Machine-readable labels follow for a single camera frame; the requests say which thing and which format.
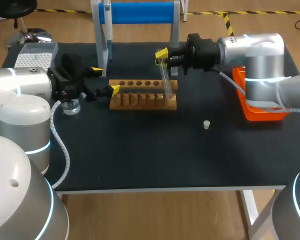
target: glass test tube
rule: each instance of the glass test tube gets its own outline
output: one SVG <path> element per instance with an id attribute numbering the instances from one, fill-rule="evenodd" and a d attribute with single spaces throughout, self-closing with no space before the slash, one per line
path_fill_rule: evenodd
<path id="1" fill-rule="evenodd" d="M 168 74 L 168 70 L 166 68 L 166 64 L 164 63 L 164 60 L 162 58 L 158 59 L 160 73 L 162 77 L 162 84 L 165 92 L 166 99 L 171 99 L 174 96 L 174 93 L 172 92 L 170 78 Z"/>

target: wooden test tube rack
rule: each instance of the wooden test tube rack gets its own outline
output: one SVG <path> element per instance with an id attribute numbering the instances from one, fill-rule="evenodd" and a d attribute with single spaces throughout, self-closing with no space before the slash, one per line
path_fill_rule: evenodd
<path id="1" fill-rule="evenodd" d="M 120 90 L 140 89 L 138 93 L 117 93 L 110 100 L 111 110 L 176 110 L 178 89 L 177 80 L 170 80 L 173 97 L 166 98 L 164 93 L 151 93 L 151 90 L 163 90 L 162 80 L 109 80 L 109 85 L 120 85 Z"/>

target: small glass vial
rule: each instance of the small glass vial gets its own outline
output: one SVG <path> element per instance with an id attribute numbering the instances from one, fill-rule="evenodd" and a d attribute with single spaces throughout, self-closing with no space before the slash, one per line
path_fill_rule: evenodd
<path id="1" fill-rule="evenodd" d="M 80 112 L 80 102 L 78 98 L 62 103 L 63 112 L 67 115 L 76 115 Z"/>

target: table top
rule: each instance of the table top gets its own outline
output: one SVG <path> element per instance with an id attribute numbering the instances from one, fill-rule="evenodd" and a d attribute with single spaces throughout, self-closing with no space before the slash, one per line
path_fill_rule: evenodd
<path id="1" fill-rule="evenodd" d="M 114 43 L 107 78 L 160 79 L 154 53 L 166 43 Z M 21 45 L 12 46 L 3 64 L 13 67 Z M 80 54 L 97 66 L 93 43 L 59 43 L 55 59 Z M 285 51 L 285 75 L 299 74 Z M 300 171 L 300 114 L 281 122 L 249 122 L 235 88 L 215 72 L 179 69 L 177 110 L 109 110 L 109 100 L 81 101 L 81 111 L 54 123 L 70 155 L 70 170 L 57 191 L 284 186 Z M 203 121 L 210 127 L 204 130 Z M 51 135 L 46 178 L 54 184 L 65 167 Z"/>

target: black stool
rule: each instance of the black stool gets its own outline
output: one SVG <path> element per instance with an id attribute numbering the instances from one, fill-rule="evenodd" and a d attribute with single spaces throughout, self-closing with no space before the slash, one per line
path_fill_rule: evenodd
<path id="1" fill-rule="evenodd" d="M 6 41 L 6 48 L 23 43 L 49 43 L 52 36 L 41 28 L 27 28 L 24 16 L 29 15 L 37 8 L 37 0 L 0 0 L 0 17 L 14 19 L 14 28 L 20 28 Z"/>

